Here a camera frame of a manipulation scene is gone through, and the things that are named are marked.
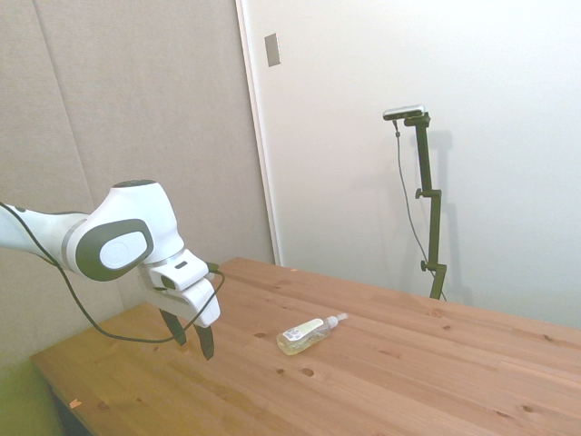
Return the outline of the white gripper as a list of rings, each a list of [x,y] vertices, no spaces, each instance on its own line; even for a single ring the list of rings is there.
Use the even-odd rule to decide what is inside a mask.
[[[214,356],[215,345],[211,325],[221,314],[207,263],[189,250],[157,263],[142,263],[137,267],[144,286],[145,299],[157,306],[172,339],[180,346],[187,342],[178,317],[194,321],[203,357]]]

